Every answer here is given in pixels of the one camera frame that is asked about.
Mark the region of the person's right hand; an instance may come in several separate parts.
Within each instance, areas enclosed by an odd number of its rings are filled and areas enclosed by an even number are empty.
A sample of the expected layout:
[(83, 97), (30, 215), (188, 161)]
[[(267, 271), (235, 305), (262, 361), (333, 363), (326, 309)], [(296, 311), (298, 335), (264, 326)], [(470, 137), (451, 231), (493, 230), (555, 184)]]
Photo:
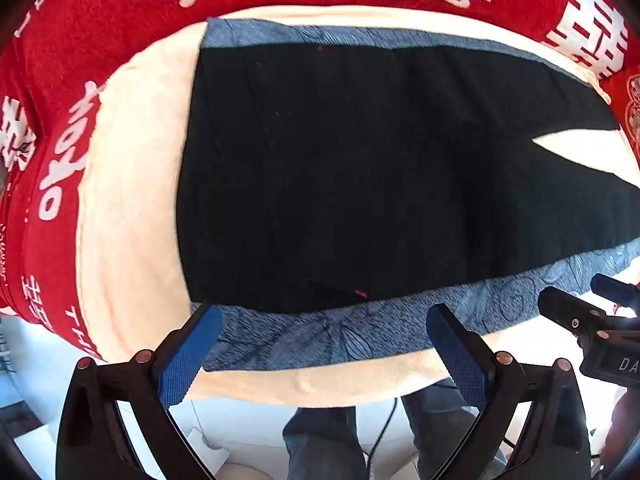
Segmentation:
[(597, 479), (639, 480), (639, 391), (628, 389), (612, 413)]

